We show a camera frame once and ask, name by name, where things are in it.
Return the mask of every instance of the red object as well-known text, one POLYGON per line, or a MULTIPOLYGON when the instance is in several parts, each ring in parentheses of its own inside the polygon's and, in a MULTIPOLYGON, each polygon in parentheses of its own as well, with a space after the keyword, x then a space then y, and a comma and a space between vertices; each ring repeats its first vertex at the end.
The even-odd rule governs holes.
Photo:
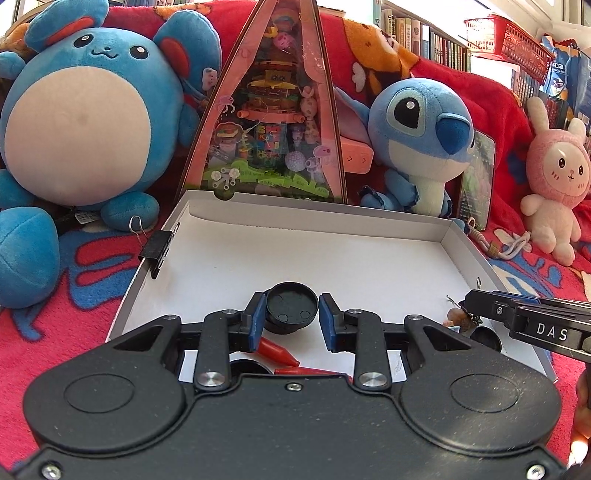
POLYGON ((287 348, 283 348, 264 337, 261 337, 261 343, 259 343, 259 348, 256 352, 276 364, 288 365, 289 367, 297 367, 300 364, 298 360, 293 358, 287 348))
POLYGON ((515 63, 540 83, 544 83, 554 55, 539 42, 499 15, 465 20, 468 46, 472 54, 489 60, 515 63))
MULTIPOLYGON (((306 367, 289 367, 277 368, 275 375, 344 375, 343 372, 331 372, 330 370, 319 370, 318 368, 306 367)), ((347 375, 350 383, 353 383, 353 378, 347 375)))

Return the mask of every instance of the tag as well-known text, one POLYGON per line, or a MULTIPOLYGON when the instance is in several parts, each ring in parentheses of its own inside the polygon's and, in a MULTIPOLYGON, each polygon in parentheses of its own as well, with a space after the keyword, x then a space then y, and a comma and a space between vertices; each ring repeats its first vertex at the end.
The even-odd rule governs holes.
POLYGON ((76 220, 81 225, 85 225, 87 223, 96 222, 100 220, 100 213, 99 212, 76 212, 74 214, 76 220))

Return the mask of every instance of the white cardboard box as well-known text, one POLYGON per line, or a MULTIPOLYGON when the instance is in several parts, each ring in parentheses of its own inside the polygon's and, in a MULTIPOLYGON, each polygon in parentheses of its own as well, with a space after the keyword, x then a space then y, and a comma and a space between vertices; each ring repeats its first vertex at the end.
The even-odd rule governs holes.
MULTIPOLYGON (((446 296, 459 301, 478 281, 483 290, 506 291, 466 235, 440 218, 244 193, 222 201, 191 190, 163 229, 177 224, 158 277, 143 260, 107 340, 164 314, 190 323, 226 308, 243 310, 254 292, 283 281, 392 323, 413 313, 441 323, 452 307, 446 296)), ((543 350, 509 338, 500 323, 484 322, 501 338, 504 354, 556 379, 543 350)), ((290 335, 265 330, 264 336, 302 367, 353 371, 353 354, 326 350, 317 320, 290 335)), ((181 379, 191 378, 195 354, 187 353, 181 379)), ((393 380, 404 380, 399 352, 390 352, 390 360, 393 380)))

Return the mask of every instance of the card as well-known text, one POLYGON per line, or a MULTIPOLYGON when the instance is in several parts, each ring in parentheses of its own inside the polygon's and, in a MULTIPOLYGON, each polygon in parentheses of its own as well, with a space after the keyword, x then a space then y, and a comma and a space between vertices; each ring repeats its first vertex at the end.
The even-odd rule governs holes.
POLYGON ((465 222, 474 218, 474 227, 484 230, 491 209, 492 179, 495 166, 495 141, 474 131, 472 163, 462 175, 457 217, 465 222))

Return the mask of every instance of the red fleece blanket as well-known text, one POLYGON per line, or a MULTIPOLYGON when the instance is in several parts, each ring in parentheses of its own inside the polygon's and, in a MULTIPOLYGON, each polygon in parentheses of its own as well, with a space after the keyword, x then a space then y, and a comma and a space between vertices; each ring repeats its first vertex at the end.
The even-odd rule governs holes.
MULTIPOLYGON (((219 32, 226 61, 253 5, 250 0, 215 0, 178 7, 113 7, 105 26, 134 30, 151 38, 177 8, 196 8, 208 16, 219 32)), ((419 59, 373 26, 329 15, 322 15, 322 25, 333 81, 351 97, 370 104, 384 87, 410 74, 439 80, 462 97, 475 128, 493 138, 496 144, 494 195, 485 236, 489 241, 502 244, 508 241, 510 234, 523 233, 518 206, 523 195, 529 193, 524 158, 532 133, 513 94, 492 80, 419 59)), ((20 53, 24 50, 21 41, 24 30, 18 29, 8 39, 20 53)), ((161 201, 163 196, 174 195, 182 161, 177 159, 156 186, 161 201)), ((382 173, 380 167, 373 166, 365 176, 348 175, 352 203, 359 200, 357 192, 364 184, 381 190, 382 173)), ((449 185, 450 193, 455 186, 449 185)), ((591 241, 591 202, 583 203, 577 215, 582 224, 583 240, 591 241)), ((25 311, 0 313, 3 407, 0 411, 0 463, 5 466, 11 466, 34 449, 21 413, 26 386, 47 368, 104 340, 137 266, 139 245, 132 235, 87 230, 65 234, 60 238, 60 249, 63 275, 53 297, 25 311)), ((588 260, 591 256, 585 244, 582 253, 577 254, 572 268, 557 265, 536 247, 524 249, 513 261, 493 260, 491 264, 507 288, 516 293, 587 300, 583 279, 585 272, 591 273, 588 260)), ((566 461, 574 409, 574 381, 582 365, 558 357, 554 358, 554 365, 560 379, 558 388, 564 411, 550 447, 566 461)))

